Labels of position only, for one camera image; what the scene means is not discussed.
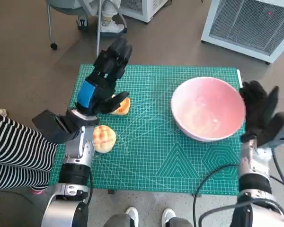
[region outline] bread roll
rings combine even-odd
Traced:
[[[116,141],[116,134],[114,130],[106,125],[97,126],[94,129],[93,141],[95,151],[100,153],[107,153],[111,151]]]
[[[129,107],[131,106],[131,100],[127,97],[120,103],[120,107],[115,111],[111,112],[114,115],[127,115],[129,111]]]

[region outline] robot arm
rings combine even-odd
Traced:
[[[93,72],[85,79],[78,93],[76,108],[64,116],[46,110],[33,119],[42,135],[53,143],[65,143],[65,156],[59,182],[46,207],[42,227],[86,227],[88,221],[88,179],[94,157],[92,135],[99,123],[97,114],[107,114],[120,106],[129,95],[115,97],[117,79],[121,79],[132,53],[124,38],[102,51]]]
[[[272,148],[284,143],[284,112],[273,118],[278,100],[278,87],[267,95],[259,83],[245,83],[240,91],[246,105],[246,134],[241,137],[238,167],[238,203],[252,199],[276,201],[272,193],[269,162]],[[268,201],[236,208],[231,227],[284,227],[284,215]]]

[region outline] pink bowl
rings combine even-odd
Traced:
[[[190,79],[177,87],[171,111],[187,136],[205,142],[233,135],[245,118],[244,101],[237,90],[211,77]]]

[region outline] white shoe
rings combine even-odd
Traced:
[[[162,227],[166,227],[166,223],[169,222],[169,220],[171,220],[175,216],[176,213],[172,209],[170,208],[165,209],[165,211],[162,214],[162,220],[161,220]]]
[[[128,214],[131,217],[131,219],[134,221],[134,227],[138,227],[139,215],[137,209],[135,207],[130,207],[127,209],[125,214]]]
[[[0,115],[2,115],[3,117],[7,117],[8,111],[6,109],[0,109]]]
[[[86,31],[89,26],[89,18],[87,16],[78,16],[77,27],[79,31]]]
[[[114,20],[111,20],[108,25],[103,25],[104,23],[101,23],[100,26],[100,32],[101,33],[114,33],[118,34],[121,33],[124,30],[124,25],[118,25],[115,23]]]

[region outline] gray floor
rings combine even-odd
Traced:
[[[244,80],[257,79],[270,90],[279,85],[278,110],[284,111],[284,53],[272,65],[210,44],[200,37],[210,1],[174,1],[145,25],[127,19],[129,43],[133,45],[131,64],[225,66],[241,70]],[[49,108],[63,113],[71,97],[81,63],[95,60],[95,26],[91,31],[77,31],[75,18],[53,12],[53,33],[59,50],[49,48],[46,8],[43,0],[0,0],[0,107],[9,110],[11,118],[32,126],[31,118]],[[111,39],[103,41],[106,48]],[[284,170],[284,146],[278,149]],[[273,182],[274,193],[284,207],[284,187]],[[42,196],[18,189],[44,209],[50,190]],[[140,226],[158,227],[164,208],[173,208],[178,216],[192,220],[190,195],[150,192],[117,192],[95,190],[90,206],[89,226],[101,227],[113,214],[124,212],[130,205],[140,213]],[[235,202],[235,197],[203,196],[197,202],[197,214]],[[0,227],[39,226],[42,212],[22,198],[0,194]],[[227,226],[231,212],[212,215],[204,226]]]

